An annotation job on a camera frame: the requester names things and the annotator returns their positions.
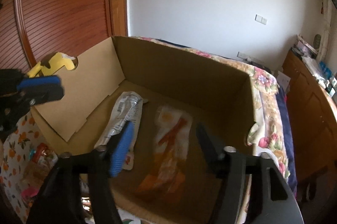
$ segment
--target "floral bedspread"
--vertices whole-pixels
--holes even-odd
[[[284,146],[282,122],[275,97],[278,88],[274,76],[252,65],[225,59],[217,55],[201,52],[197,49],[174,46],[151,38],[138,38],[195,53],[247,73],[250,76],[252,86],[254,118],[256,121],[256,126],[253,127],[254,129],[247,136],[247,144],[255,144],[261,148],[269,149],[276,156],[279,170],[284,178],[287,179],[289,177],[290,173]],[[36,149],[40,143],[46,143],[46,141],[41,135],[31,113],[28,113],[19,120],[18,130],[9,136],[4,143],[4,160],[0,165],[0,186],[4,188],[14,211],[23,223],[26,223],[31,204],[26,204],[21,197],[21,180],[23,171],[29,161],[31,150]],[[239,223],[244,223],[246,219],[249,192],[250,190],[248,189],[240,212]],[[121,210],[119,213],[125,223],[147,223],[125,211]]]

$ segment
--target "bed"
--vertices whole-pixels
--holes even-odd
[[[296,194],[297,182],[294,169],[294,151],[289,117],[285,105],[285,94],[282,88],[278,86],[274,76],[258,67],[233,59],[226,59],[221,56],[179,46],[163,40],[138,38],[165,46],[177,47],[181,50],[230,65],[249,74],[256,124],[248,133],[245,144],[253,145],[254,155],[260,155],[262,149],[269,150],[270,153],[273,154],[273,158],[276,158],[276,164],[283,177],[288,182],[293,193]],[[13,211],[23,223],[27,220],[31,204],[26,204],[21,198],[20,193],[22,189],[20,187],[20,181],[22,179],[23,170],[29,160],[31,149],[36,148],[42,142],[46,141],[40,133],[31,113],[28,113],[19,120],[18,130],[8,137],[4,143],[5,153],[0,172],[0,184]],[[249,190],[246,192],[247,194],[244,197],[239,216],[240,223],[245,222],[247,215]],[[119,212],[123,220],[132,220],[134,223],[140,223],[140,219],[135,216],[130,216],[128,212],[123,210]]]

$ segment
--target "wooden dresser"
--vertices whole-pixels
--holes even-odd
[[[283,73],[291,78],[287,108],[299,182],[326,170],[336,173],[337,107],[304,63],[289,51]]]

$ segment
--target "barcode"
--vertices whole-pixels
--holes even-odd
[[[122,109],[123,109],[123,106],[124,106],[124,102],[120,102],[119,105],[118,105],[118,109],[117,109],[117,112],[121,112]]]

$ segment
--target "yellow and brown plush toy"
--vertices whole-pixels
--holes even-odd
[[[63,66],[65,66],[67,70],[74,70],[77,65],[77,58],[70,57],[65,53],[50,53],[36,64],[27,75],[29,77],[51,76]]]

